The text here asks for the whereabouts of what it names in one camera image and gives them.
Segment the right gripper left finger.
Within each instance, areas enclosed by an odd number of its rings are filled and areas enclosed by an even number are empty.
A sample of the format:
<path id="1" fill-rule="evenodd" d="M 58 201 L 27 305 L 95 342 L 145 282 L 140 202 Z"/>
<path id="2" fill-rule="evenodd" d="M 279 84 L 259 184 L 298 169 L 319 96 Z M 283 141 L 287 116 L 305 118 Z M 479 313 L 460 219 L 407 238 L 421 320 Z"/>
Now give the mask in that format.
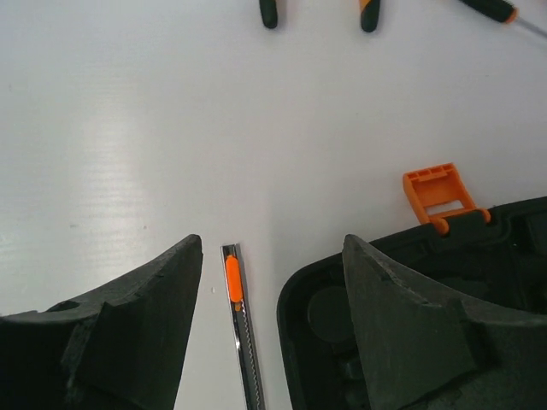
<path id="1" fill-rule="evenodd" d="M 190 235 L 46 311 L 2 317 L 2 408 L 173 408 L 202 264 Z"/>

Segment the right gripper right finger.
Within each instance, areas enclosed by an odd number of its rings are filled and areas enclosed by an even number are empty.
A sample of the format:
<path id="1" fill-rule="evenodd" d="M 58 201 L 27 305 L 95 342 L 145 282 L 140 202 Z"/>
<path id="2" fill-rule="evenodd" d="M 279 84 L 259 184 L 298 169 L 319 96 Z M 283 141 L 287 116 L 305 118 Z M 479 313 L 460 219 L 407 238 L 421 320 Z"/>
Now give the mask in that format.
<path id="1" fill-rule="evenodd" d="M 355 235 L 343 264 L 371 408 L 545 408 L 542 314 L 451 289 Z"/>

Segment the black plastic tool case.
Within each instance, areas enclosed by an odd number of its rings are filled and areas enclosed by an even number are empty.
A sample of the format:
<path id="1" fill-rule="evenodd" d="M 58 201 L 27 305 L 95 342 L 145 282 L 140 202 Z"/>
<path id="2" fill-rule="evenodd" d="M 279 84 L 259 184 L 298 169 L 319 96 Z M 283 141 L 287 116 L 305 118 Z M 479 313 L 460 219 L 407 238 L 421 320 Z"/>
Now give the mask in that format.
<path id="1" fill-rule="evenodd" d="M 350 234 L 280 292 L 292 407 L 545 408 L 545 199 L 480 208 L 453 164 L 403 189 L 417 227 Z"/>

